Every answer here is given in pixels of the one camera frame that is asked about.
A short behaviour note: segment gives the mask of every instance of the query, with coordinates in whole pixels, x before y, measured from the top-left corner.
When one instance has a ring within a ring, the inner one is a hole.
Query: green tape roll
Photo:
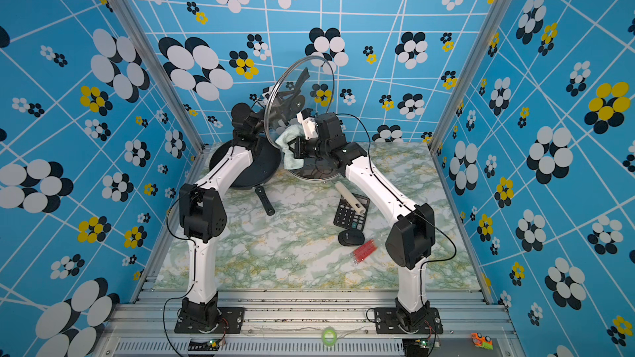
[[[326,339],[326,335],[330,334],[333,336],[333,339],[331,340],[327,340]],[[325,346],[333,346],[335,345],[335,343],[337,342],[337,332],[335,332],[335,330],[333,329],[333,327],[327,327],[324,329],[324,331],[322,331],[322,343]]]

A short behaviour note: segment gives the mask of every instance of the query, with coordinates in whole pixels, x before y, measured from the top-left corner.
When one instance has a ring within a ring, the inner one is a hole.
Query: pan handle
[[[271,202],[269,201],[269,198],[267,197],[267,193],[265,192],[265,188],[262,187],[262,185],[258,185],[256,186],[255,192],[256,194],[258,194],[258,197],[260,198],[260,202],[262,203],[262,206],[265,208],[265,212],[267,213],[267,215],[272,216],[273,214],[275,214],[274,206],[271,205]]]

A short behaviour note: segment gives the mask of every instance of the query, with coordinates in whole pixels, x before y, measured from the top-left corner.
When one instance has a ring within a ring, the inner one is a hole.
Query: black computer mouse
[[[346,247],[350,247],[351,245],[362,245],[365,241],[364,233],[357,229],[346,229],[345,231],[340,232],[337,239],[340,241],[341,245],[345,245]]]

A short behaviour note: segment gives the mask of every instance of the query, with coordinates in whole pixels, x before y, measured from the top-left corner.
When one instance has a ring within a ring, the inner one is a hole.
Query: black mounting plate
[[[244,318],[244,307],[219,307],[218,310],[218,325],[211,329],[195,321],[183,318],[179,316],[177,325],[174,327],[175,334],[240,334],[242,328],[242,321]],[[229,327],[225,328],[225,322],[221,320],[224,318],[229,323]]]
[[[407,334],[407,332],[400,329],[396,307],[376,307],[374,310],[375,330],[377,330],[377,334]],[[428,313],[425,315],[425,321],[434,327],[433,333],[436,332],[437,335],[441,335],[443,333],[443,324],[441,323],[438,309],[434,307],[428,308]],[[424,324],[424,326],[421,327],[416,334],[429,335],[430,328],[427,324]]]

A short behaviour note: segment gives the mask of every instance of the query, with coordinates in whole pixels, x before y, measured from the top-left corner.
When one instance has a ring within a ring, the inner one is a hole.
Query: calculator
[[[366,212],[364,214],[358,214],[353,207],[341,196],[340,202],[337,205],[337,211],[335,212],[335,218],[333,224],[335,226],[343,227],[344,229],[357,229],[364,230],[364,224],[366,223],[366,214],[368,214],[368,204],[370,200],[366,196],[360,196],[359,194],[353,194],[364,206]]]

